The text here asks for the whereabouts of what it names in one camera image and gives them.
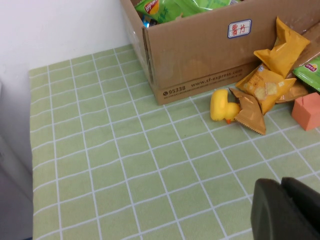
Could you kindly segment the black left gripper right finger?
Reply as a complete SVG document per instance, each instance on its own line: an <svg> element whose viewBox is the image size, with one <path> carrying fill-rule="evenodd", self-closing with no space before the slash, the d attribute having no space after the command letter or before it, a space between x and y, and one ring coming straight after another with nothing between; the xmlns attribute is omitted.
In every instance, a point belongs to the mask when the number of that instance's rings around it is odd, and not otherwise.
<svg viewBox="0 0 320 240"><path fill-rule="evenodd" d="M302 215L312 224L320 224L320 193L293 177L283 177L281 186Z"/></svg>

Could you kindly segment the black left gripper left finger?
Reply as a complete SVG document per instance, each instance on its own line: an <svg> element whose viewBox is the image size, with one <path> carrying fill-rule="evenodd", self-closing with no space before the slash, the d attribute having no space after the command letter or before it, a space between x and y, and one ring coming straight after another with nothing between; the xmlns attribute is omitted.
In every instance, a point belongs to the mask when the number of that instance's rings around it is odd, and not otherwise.
<svg viewBox="0 0 320 240"><path fill-rule="evenodd" d="M260 178L255 182L250 215L255 240L318 240L320 224L311 224L281 182Z"/></svg>

